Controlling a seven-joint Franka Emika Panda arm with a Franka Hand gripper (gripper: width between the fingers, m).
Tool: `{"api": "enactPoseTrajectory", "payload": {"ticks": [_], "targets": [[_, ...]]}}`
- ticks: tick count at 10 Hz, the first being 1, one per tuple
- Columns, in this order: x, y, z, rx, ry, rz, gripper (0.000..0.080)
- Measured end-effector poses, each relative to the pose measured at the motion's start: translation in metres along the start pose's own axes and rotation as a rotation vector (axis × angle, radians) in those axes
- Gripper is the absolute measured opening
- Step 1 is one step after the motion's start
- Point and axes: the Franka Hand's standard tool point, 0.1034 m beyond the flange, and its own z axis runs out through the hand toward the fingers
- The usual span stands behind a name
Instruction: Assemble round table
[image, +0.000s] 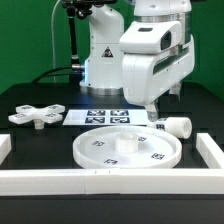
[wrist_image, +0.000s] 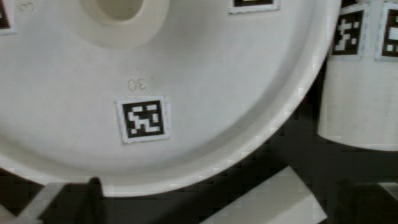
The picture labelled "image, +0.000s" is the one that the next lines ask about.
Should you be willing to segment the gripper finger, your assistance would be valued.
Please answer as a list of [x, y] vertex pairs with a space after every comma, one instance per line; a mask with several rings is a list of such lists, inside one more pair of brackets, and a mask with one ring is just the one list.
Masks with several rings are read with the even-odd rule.
[[145, 107], [147, 116], [150, 122], [155, 122], [158, 119], [158, 107], [155, 102], [150, 103]]
[[180, 99], [180, 93], [182, 88], [182, 82], [176, 83], [174, 86], [172, 86], [169, 90], [169, 95], [173, 98], [179, 100]]

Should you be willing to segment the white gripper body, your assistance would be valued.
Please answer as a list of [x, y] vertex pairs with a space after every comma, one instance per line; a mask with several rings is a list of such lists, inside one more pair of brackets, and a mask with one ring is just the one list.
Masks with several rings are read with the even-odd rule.
[[164, 69], [153, 73], [155, 65], [169, 58], [167, 50], [158, 55], [126, 54], [122, 62], [124, 97], [128, 103], [148, 106], [189, 75], [195, 64], [194, 39], [184, 45], [184, 54]]

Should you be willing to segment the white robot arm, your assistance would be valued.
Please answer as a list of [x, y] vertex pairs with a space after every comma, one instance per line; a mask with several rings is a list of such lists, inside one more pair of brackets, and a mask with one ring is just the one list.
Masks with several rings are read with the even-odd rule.
[[190, 0], [126, 0], [134, 21], [124, 27], [109, 0], [91, 3], [90, 55], [81, 89], [99, 95], [122, 93], [128, 103], [143, 106], [158, 119], [157, 100], [179, 94], [181, 81], [195, 64], [190, 30]]

